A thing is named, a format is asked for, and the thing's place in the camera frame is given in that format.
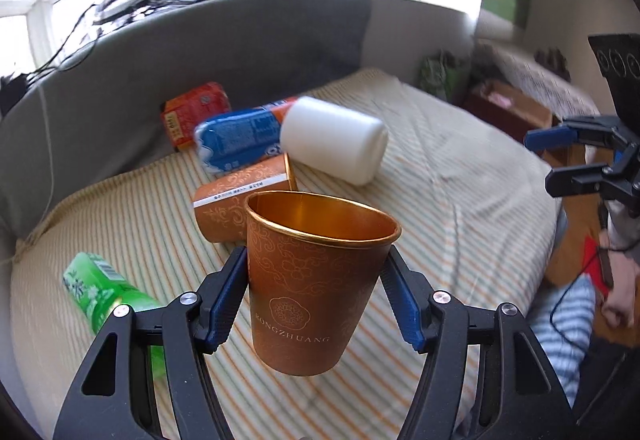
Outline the copper orange paper cup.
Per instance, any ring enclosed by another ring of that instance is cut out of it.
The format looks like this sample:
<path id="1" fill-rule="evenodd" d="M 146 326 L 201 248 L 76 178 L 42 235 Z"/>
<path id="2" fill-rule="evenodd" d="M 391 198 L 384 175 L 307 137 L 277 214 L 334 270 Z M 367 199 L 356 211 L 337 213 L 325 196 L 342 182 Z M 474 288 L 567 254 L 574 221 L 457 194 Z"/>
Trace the copper orange paper cup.
<path id="1" fill-rule="evenodd" d="M 245 200 L 253 345 L 292 376 L 329 371 L 401 234 L 390 215 L 344 198 L 265 191 Z"/>

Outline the brown cardboard box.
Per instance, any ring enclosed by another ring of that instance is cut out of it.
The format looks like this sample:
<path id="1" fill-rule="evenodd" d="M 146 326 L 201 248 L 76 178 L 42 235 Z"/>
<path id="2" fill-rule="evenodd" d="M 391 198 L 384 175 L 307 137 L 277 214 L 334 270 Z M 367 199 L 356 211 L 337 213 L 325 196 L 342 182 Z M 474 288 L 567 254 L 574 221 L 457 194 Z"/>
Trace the brown cardboard box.
<path id="1" fill-rule="evenodd" d="M 498 80 L 475 85 L 462 107 L 521 144 L 528 131 L 549 129 L 556 123 L 555 114 L 548 107 Z"/>

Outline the striped mattress cloth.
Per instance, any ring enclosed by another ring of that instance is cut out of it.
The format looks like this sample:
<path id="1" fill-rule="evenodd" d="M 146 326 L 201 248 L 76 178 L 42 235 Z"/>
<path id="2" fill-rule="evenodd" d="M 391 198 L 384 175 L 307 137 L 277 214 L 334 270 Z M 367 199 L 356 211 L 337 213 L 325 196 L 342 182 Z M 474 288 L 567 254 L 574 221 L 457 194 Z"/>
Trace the striped mattress cloth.
<path id="1" fill-rule="evenodd" d="M 541 159 L 378 70 L 316 88 L 314 97 L 381 119 L 390 140 L 371 183 L 352 186 L 299 165 L 300 189 L 392 215 L 402 228 L 401 256 L 436 288 L 479 307 L 529 307 L 560 209 L 544 191 Z M 171 154 L 66 198 L 22 246 L 11 275 L 13 350 L 46 436 L 93 338 L 62 281 L 70 260 L 97 253 L 163 303 L 198 286 L 231 252 L 209 244 L 196 227 L 191 200 L 207 180 L 194 153 Z M 422 361 L 376 289 L 340 363 L 326 374 L 290 377 L 262 364 L 247 308 L 207 367 L 236 438 L 393 439 Z"/>

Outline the lace covered side table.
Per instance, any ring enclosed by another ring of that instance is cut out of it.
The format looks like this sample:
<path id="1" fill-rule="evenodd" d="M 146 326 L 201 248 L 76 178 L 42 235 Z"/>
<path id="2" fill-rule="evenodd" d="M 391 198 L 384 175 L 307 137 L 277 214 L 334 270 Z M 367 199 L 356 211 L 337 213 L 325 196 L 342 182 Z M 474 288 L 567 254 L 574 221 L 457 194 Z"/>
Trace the lace covered side table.
<path id="1" fill-rule="evenodd" d="M 538 64 L 533 55 L 521 48 L 497 41 L 475 42 L 474 59 L 494 65 L 505 82 L 546 106 L 559 118 L 597 116 L 597 105 L 577 86 Z"/>

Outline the green tea bottle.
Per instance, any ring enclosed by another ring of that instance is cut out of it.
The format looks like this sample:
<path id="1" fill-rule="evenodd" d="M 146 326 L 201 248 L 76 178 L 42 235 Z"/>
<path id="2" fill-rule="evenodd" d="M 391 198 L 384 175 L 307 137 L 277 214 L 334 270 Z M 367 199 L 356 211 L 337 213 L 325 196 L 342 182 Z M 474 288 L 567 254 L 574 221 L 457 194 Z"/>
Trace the green tea bottle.
<path id="1" fill-rule="evenodd" d="M 154 298 L 131 285 L 104 258 L 91 252 L 78 252 L 62 275 L 63 284 L 94 334 L 119 305 L 136 311 L 160 308 Z"/>

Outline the green paper bag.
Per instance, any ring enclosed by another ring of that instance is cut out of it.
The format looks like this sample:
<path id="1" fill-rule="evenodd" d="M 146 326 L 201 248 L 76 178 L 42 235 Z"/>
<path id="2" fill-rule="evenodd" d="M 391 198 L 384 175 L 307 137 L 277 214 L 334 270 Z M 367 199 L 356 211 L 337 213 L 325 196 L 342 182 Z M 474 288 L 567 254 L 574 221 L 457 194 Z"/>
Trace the green paper bag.
<path id="1" fill-rule="evenodd" d="M 449 51 L 440 50 L 422 60 L 419 68 L 419 88 L 443 102 L 452 103 L 464 76 L 465 60 Z"/>

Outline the white plastic jar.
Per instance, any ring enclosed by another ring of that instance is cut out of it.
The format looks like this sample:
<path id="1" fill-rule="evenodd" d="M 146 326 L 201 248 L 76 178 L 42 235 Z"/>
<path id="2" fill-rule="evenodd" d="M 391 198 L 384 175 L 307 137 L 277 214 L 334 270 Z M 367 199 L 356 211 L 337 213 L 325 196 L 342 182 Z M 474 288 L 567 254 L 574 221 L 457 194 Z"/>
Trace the white plastic jar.
<path id="1" fill-rule="evenodd" d="M 288 108 L 280 131 L 293 160 L 358 186 L 374 179 L 387 143 L 382 120 L 310 96 Z"/>

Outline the blue snack package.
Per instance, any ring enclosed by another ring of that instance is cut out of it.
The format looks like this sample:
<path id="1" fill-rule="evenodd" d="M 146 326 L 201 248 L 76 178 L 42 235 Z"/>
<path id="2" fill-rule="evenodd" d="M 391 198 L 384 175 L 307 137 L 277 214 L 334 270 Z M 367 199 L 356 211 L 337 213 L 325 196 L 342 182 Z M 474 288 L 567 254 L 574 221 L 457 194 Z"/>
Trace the blue snack package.
<path id="1" fill-rule="evenodd" d="M 296 100 L 293 96 L 200 123 L 194 130 L 194 142 L 205 169 L 227 173 L 281 155 L 281 128 Z"/>

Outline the grey cushion backrest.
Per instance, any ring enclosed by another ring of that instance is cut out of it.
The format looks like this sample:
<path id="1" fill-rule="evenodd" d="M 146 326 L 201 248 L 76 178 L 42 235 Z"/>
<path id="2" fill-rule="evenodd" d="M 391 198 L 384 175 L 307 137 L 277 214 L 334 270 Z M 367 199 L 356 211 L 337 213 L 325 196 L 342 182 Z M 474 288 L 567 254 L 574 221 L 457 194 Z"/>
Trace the grey cushion backrest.
<path id="1" fill-rule="evenodd" d="M 135 22 L 38 81 L 1 121 L 1 236 L 171 152 L 160 105 L 207 82 L 235 109 L 354 72 L 372 0 L 211 0 Z"/>

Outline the orange red box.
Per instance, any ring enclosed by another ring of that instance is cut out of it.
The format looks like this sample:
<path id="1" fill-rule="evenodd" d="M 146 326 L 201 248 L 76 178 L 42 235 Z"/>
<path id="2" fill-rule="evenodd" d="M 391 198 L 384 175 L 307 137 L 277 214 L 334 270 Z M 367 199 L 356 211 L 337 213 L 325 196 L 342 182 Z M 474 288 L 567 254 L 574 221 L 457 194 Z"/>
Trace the orange red box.
<path id="1" fill-rule="evenodd" d="M 160 119 L 177 151 L 194 143 L 194 130 L 209 118 L 227 114 L 231 105 L 226 92 L 217 82 L 207 82 L 166 100 L 160 105 Z"/>

